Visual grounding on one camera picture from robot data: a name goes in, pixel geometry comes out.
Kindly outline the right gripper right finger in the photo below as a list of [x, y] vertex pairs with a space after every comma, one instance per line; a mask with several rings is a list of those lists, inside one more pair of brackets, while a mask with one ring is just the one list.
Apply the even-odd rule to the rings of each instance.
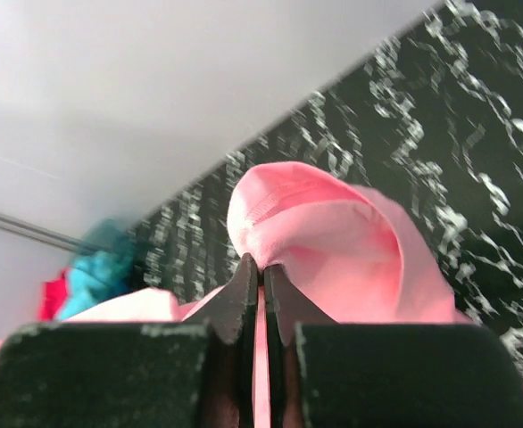
[[263, 274], [274, 427], [523, 427], [523, 380], [488, 329], [339, 324]]

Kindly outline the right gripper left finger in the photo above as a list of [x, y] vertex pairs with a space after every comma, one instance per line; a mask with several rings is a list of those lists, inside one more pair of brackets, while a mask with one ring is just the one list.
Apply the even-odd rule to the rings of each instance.
[[39, 323], [0, 347], [0, 427], [250, 427], [258, 268], [178, 323]]

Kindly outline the pink t shirt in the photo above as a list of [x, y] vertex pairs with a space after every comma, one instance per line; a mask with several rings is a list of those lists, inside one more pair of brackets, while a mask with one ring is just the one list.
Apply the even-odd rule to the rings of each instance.
[[[299, 162], [262, 164], [238, 182], [227, 226], [240, 260], [250, 255], [258, 268], [250, 427], [274, 427], [263, 280], [271, 266], [281, 266], [339, 324], [479, 326], [456, 309], [450, 285], [408, 215], [376, 190]], [[144, 290], [65, 323], [178, 323], [224, 286], [186, 305], [166, 292]]]

